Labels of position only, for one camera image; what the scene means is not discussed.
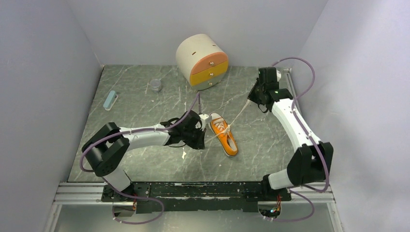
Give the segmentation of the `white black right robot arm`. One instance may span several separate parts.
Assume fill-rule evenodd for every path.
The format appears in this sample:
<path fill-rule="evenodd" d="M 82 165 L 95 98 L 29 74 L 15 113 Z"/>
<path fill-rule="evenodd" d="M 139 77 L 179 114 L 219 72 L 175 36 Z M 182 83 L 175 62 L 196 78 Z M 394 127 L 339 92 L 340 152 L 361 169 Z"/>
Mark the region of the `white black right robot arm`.
<path fill-rule="evenodd" d="M 278 74 L 274 67 L 260 68 L 248 95 L 248 100 L 257 104 L 263 113 L 272 113 L 279 120 L 294 150 L 285 169 L 263 177 L 261 195 L 266 200 L 273 200 L 283 188 L 328 182 L 334 151 L 332 145 L 323 142 L 304 121 L 290 91 L 279 87 Z"/>

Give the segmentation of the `orange canvas sneaker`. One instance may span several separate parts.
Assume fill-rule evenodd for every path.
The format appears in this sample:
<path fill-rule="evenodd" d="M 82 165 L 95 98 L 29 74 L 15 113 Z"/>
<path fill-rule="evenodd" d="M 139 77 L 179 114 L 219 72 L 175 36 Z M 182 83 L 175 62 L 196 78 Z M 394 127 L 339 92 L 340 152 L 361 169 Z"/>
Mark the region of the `orange canvas sneaker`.
<path fill-rule="evenodd" d="M 229 157 L 235 157 L 238 154 L 238 146 L 230 131 L 227 121 L 218 113 L 210 114 L 211 121 L 208 126 L 217 136 L 222 145 L 225 154 Z"/>

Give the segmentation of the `white shoelace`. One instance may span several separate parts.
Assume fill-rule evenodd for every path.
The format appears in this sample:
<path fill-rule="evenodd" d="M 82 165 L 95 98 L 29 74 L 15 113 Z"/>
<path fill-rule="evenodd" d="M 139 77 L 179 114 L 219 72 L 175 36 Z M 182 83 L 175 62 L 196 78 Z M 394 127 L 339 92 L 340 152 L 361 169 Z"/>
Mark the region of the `white shoelace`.
<path fill-rule="evenodd" d="M 211 142 L 213 139 L 217 138 L 217 137 L 218 137 L 219 135 L 221 135 L 221 134 L 228 134 L 229 131 L 231 130 L 232 125 L 233 125 L 233 124 L 235 123 L 235 121 L 240 117 L 240 115 L 242 114 L 242 112 L 245 110 L 245 108 L 246 108 L 249 104 L 250 104 L 250 100 L 247 100 L 246 103 L 244 104 L 243 108 L 242 108 L 242 109 L 240 110 L 240 112 L 235 116 L 235 118 L 232 120 L 232 122 L 229 123 L 229 124 L 227 124 L 227 127 L 226 127 L 223 131 L 221 131 L 221 132 L 215 134 L 214 136 L 212 136 L 211 138 L 205 140 L 205 144 Z"/>

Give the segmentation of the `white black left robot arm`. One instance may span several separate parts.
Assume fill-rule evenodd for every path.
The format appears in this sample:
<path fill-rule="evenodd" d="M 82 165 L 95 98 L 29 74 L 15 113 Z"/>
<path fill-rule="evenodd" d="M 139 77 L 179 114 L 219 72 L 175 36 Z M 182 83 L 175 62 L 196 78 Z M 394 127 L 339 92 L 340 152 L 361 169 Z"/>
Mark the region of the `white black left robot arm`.
<path fill-rule="evenodd" d="M 124 155 L 131 150 L 148 146 L 187 145 L 192 149 L 205 148 L 206 125 L 211 117 L 187 111 L 181 118 L 172 118 L 146 128 L 121 128 L 114 122 L 104 125 L 82 147 L 82 160 L 91 171 L 111 185 L 122 201 L 132 198 L 134 186 L 128 175 L 119 168 Z"/>

